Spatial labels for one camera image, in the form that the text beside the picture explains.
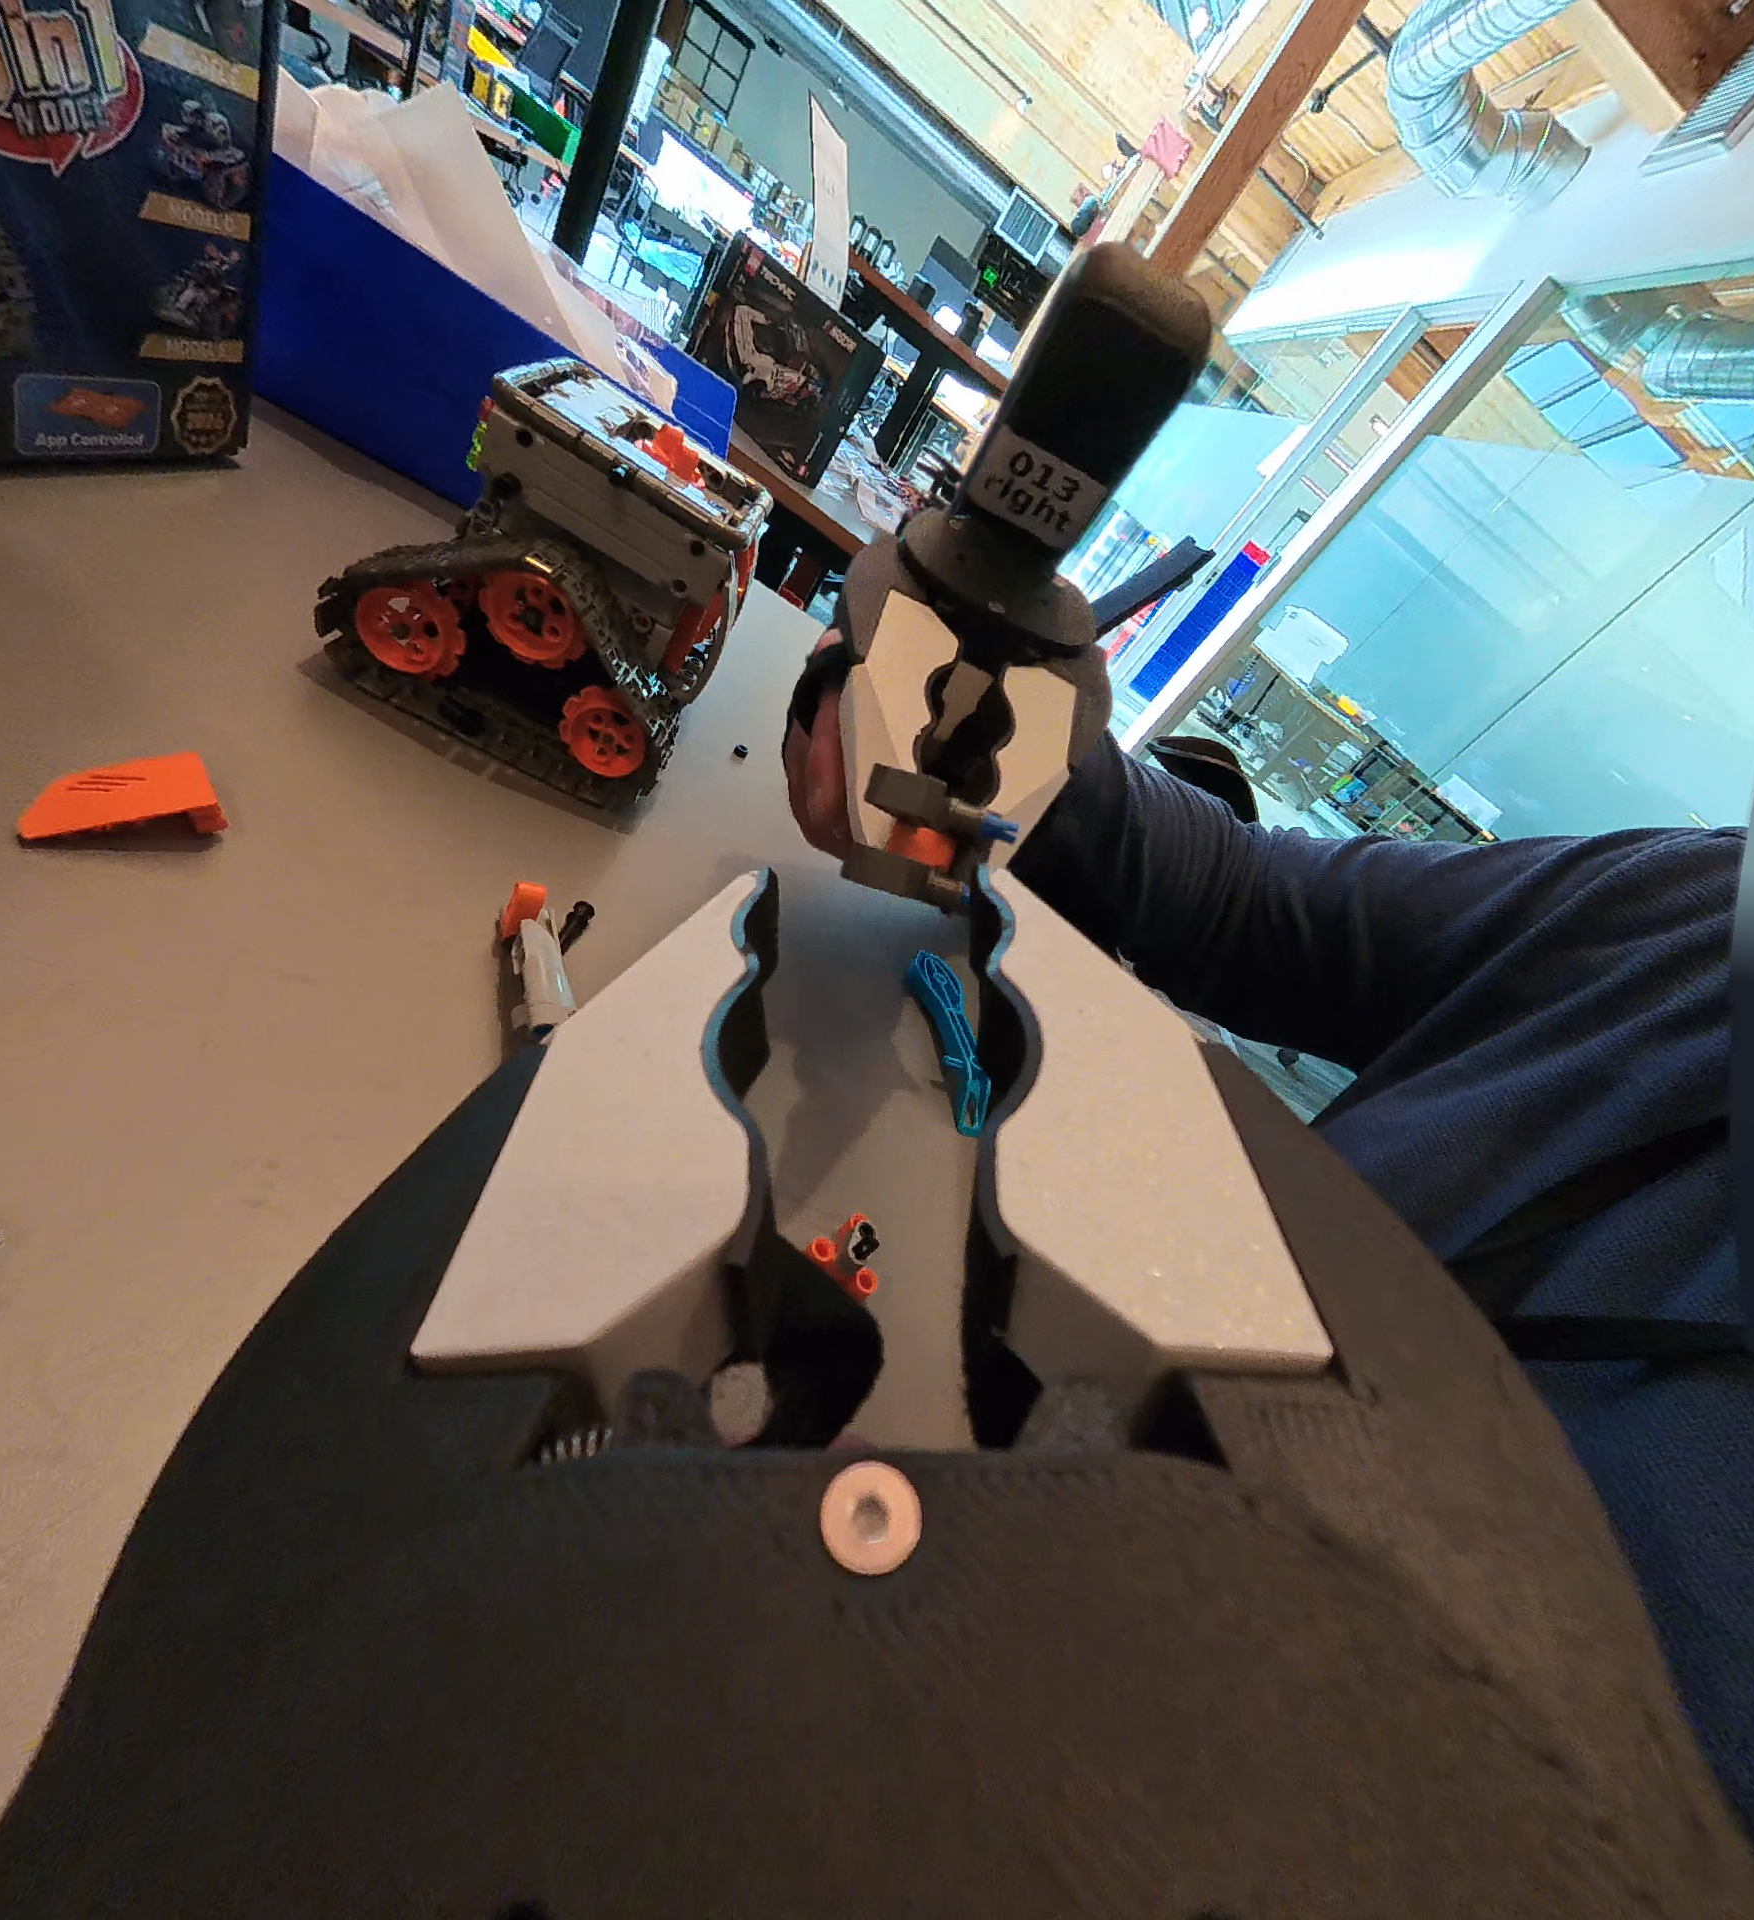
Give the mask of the white paper sheets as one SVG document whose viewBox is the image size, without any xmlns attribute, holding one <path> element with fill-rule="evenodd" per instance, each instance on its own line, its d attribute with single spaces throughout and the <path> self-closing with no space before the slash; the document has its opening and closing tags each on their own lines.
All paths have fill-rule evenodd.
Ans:
<svg viewBox="0 0 1754 1920">
<path fill-rule="evenodd" d="M 517 318 L 669 410 L 677 381 L 659 341 L 529 236 L 463 96 L 428 87 L 405 102 L 280 66 L 273 151 L 340 203 L 434 258 Z"/>
</svg>

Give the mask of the grey panel assembly orange connector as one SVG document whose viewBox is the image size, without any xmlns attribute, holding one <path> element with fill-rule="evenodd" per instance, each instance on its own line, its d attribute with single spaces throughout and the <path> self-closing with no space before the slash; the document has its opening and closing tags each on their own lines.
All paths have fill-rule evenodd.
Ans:
<svg viewBox="0 0 1754 1920">
<path fill-rule="evenodd" d="M 563 919 L 542 886 L 512 886 L 498 917 L 498 939 L 517 980 L 511 1023 L 527 1041 L 545 1042 L 576 1012 L 576 995 L 567 972 Z"/>
</svg>

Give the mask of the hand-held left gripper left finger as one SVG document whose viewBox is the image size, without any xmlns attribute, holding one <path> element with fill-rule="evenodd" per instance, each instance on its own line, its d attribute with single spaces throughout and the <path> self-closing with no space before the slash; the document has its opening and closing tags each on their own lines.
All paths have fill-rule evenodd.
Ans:
<svg viewBox="0 0 1754 1920">
<path fill-rule="evenodd" d="M 731 879 L 542 1046 L 411 1339 L 421 1373 L 714 1373 L 769 1204 L 777 876 Z"/>
</svg>

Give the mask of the orange wedge brick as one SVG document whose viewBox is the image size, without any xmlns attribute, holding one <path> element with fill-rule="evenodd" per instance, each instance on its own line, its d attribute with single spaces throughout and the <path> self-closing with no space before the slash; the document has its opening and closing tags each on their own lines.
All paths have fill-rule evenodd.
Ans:
<svg viewBox="0 0 1754 1920">
<path fill-rule="evenodd" d="M 49 781 L 18 816 L 15 833 L 29 845 L 160 824 L 182 824 L 197 836 L 228 828 L 212 774 L 192 750 Z"/>
</svg>

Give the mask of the silver air duct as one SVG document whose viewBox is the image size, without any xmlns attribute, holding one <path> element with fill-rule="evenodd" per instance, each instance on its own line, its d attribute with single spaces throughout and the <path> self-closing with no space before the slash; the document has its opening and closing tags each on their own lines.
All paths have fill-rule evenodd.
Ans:
<svg viewBox="0 0 1754 1920">
<path fill-rule="evenodd" d="M 1523 209 L 1558 195 L 1590 150 L 1549 112 L 1500 109 L 1477 66 L 1556 20 L 1568 3 L 1425 3 L 1396 35 L 1385 91 L 1402 148 L 1452 199 Z"/>
</svg>

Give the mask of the cyan plastic separator tool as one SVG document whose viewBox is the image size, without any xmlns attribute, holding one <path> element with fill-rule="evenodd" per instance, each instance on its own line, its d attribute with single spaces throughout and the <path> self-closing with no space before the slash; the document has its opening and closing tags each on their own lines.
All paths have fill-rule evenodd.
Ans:
<svg viewBox="0 0 1754 1920">
<path fill-rule="evenodd" d="M 968 1012 L 963 982 L 938 953 L 922 948 L 908 967 L 906 989 L 936 1041 L 940 1078 L 955 1132 L 966 1140 L 977 1140 L 985 1125 L 992 1088 Z"/>
</svg>

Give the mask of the blue storage bin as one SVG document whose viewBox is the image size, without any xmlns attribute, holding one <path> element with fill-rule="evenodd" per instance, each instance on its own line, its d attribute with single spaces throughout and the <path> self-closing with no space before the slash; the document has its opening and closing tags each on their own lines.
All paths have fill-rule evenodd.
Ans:
<svg viewBox="0 0 1754 1920">
<path fill-rule="evenodd" d="M 286 155 L 258 241 L 258 398 L 458 506 L 492 380 L 563 353 L 529 322 Z"/>
</svg>

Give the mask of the black pole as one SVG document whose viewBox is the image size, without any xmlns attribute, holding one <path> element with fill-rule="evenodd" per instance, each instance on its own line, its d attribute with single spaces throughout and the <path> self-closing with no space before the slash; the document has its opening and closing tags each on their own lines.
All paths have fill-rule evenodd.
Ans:
<svg viewBox="0 0 1754 1920">
<path fill-rule="evenodd" d="M 599 79 L 580 124 L 576 155 L 553 225 L 553 246 L 576 267 L 587 262 L 661 13 L 661 3 L 622 3 L 612 17 Z"/>
</svg>

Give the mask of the person's right hand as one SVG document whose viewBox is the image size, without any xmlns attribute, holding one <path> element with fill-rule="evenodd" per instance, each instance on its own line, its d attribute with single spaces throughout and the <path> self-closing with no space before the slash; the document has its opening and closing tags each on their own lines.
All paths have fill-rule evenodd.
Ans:
<svg viewBox="0 0 1754 1920">
<path fill-rule="evenodd" d="M 854 651 L 827 630 L 801 672 L 781 745 L 789 804 L 807 843 L 843 862 L 853 845 L 843 694 Z"/>
</svg>

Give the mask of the grey beam assembly orange bush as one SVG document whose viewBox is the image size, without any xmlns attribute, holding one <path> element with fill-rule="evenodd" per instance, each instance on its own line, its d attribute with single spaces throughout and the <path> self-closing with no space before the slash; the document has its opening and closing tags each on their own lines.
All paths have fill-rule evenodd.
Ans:
<svg viewBox="0 0 1754 1920">
<path fill-rule="evenodd" d="M 1008 851 L 1019 823 L 955 796 L 944 781 L 878 764 L 864 800 L 889 818 L 883 843 L 846 853 L 840 874 L 870 890 L 966 914 L 992 851 Z"/>
</svg>

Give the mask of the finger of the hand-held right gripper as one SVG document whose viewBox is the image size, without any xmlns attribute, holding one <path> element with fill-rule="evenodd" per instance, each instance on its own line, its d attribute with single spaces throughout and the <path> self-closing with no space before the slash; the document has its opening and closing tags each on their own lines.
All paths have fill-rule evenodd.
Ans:
<svg viewBox="0 0 1754 1920">
<path fill-rule="evenodd" d="M 892 764 L 924 774 L 920 739 L 933 727 L 929 687 L 958 650 L 958 637 L 929 605 L 896 589 L 883 597 L 843 694 L 854 843 L 875 848 L 889 836 L 889 818 L 864 800 L 870 773 Z"/>
<path fill-rule="evenodd" d="M 1079 689 L 1048 666 L 1011 666 L 982 707 L 976 804 L 1034 828 L 1071 773 Z"/>
</svg>

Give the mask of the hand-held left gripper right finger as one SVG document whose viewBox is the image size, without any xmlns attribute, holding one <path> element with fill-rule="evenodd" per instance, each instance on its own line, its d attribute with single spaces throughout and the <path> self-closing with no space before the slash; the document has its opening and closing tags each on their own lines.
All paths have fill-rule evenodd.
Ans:
<svg viewBox="0 0 1754 1920">
<path fill-rule="evenodd" d="M 1034 1373 L 1321 1373 L 1335 1346 L 1196 1033 L 1021 879 L 977 895 L 985 1010 L 1023 1042 L 979 1142 Z"/>
</svg>

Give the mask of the blue robot kit box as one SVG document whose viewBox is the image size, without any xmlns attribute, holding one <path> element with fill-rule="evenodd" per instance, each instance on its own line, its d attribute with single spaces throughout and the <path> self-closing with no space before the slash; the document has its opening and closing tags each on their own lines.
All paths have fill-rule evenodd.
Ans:
<svg viewBox="0 0 1754 1920">
<path fill-rule="evenodd" d="M 0 467 L 250 434 L 278 8 L 0 3 Z"/>
</svg>

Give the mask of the tracked toy robot vehicle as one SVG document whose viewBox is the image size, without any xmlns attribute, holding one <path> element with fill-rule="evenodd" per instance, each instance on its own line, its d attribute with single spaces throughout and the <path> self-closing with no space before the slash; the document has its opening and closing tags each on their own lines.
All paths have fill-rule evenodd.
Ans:
<svg viewBox="0 0 1754 1920">
<path fill-rule="evenodd" d="M 574 356 L 500 371 L 468 462 L 458 535 L 324 580 L 315 633 L 386 707 L 629 808 L 721 658 L 772 499 Z"/>
</svg>

